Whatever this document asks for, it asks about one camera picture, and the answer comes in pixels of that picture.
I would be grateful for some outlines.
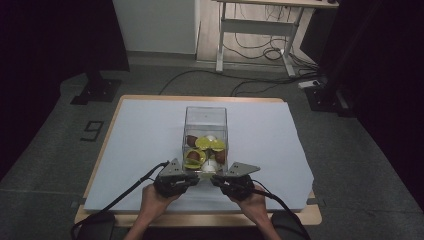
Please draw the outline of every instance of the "electrical cable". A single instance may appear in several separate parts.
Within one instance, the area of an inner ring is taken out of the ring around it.
[[[84,223],[89,223],[89,222],[96,222],[95,218],[97,216],[99,216],[100,214],[107,212],[109,209],[111,209],[113,206],[115,206],[119,201],[121,201],[123,198],[125,198],[128,194],[130,194],[132,191],[134,191],[134,189],[136,189],[141,183],[143,183],[144,181],[146,181],[147,179],[150,179],[150,176],[156,171],[156,169],[158,169],[159,167],[166,167],[169,164],[169,161],[167,162],[163,162],[160,163],[158,165],[156,165],[152,170],[150,170],[146,175],[144,175],[143,177],[141,177],[136,183],[134,183],[130,188],[128,188],[124,193],[122,193],[121,195],[119,195],[115,200],[113,200],[113,202],[111,202],[109,205],[107,205],[105,208],[103,208],[102,210],[100,210],[99,212],[96,212],[94,214],[91,214],[90,216],[88,216],[87,218],[75,223],[72,228],[71,228],[71,239],[75,240],[76,236],[75,236],[75,230],[83,225]]]

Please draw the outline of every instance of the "gray floor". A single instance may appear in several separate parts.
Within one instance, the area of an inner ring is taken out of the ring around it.
[[[0,183],[0,239],[69,239],[69,229],[97,160],[119,96],[158,94],[174,76],[213,66],[190,60],[130,58],[131,72],[107,72],[123,83],[112,103],[70,105],[86,79],[63,82],[61,98],[31,145]],[[277,78],[281,68],[229,65],[225,74]],[[190,73],[174,80],[164,95],[229,96],[241,80]],[[242,90],[259,91],[266,84]],[[307,226],[312,239],[422,239],[424,215],[372,138],[354,118],[312,112],[297,83],[279,85],[250,97],[288,102],[315,177],[323,222]],[[84,132],[88,121],[104,121],[96,142]],[[121,239],[126,229],[116,229]]]

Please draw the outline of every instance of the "white table surface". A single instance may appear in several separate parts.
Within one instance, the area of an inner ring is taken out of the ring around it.
[[[263,183],[291,209],[303,209],[313,175],[285,102],[208,102],[124,99],[101,156],[84,209],[100,210],[160,162],[182,160],[187,106],[226,107],[229,166],[259,166],[252,179]],[[144,182],[112,210],[137,211]],[[282,209],[267,199],[269,210]],[[220,189],[201,181],[168,208],[169,212],[239,211]]]

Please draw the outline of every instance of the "human hand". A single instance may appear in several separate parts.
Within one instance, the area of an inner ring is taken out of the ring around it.
[[[145,186],[143,188],[140,212],[124,240],[140,240],[147,227],[166,211],[172,201],[180,196],[165,198],[156,191],[153,184]]]
[[[143,219],[143,221],[148,221],[150,224],[166,211],[171,202],[178,199],[180,196],[181,195],[165,198],[156,191],[153,184],[145,186],[143,188],[141,208],[138,218]]]
[[[264,191],[262,187],[256,184],[255,189],[259,191]],[[281,240],[280,236],[275,231],[271,220],[268,217],[268,212],[266,210],[265,204],[265,196],[259,194],[251,194],[243,201],[238,201],[237,199],[231,197],[230,200],[239,205],[244,215],[246,215],[247,218],[249,218],[252,222],[256,224],[256,226],[264,235],[265,239]]]
[[[255,189],[264,191],[264,189],[255,184]],[[238,201],[235,198],[230,197],[232,202],[239,205],[241,211],[247,218],[249,218],[256,225],[263,221],[268,221],[268,213],[266,210],[265,197],[259,194],[251,194],[248,198],[243,201]]]

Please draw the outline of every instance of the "power strip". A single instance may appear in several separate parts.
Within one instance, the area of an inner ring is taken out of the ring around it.
[[[313,80],[313,81],[301,82],[298,84],[298,87],[300,89],[304,89],[308,87],[318,87],[319,85],[321,85],[320,82],[318,82],[317,80]]]

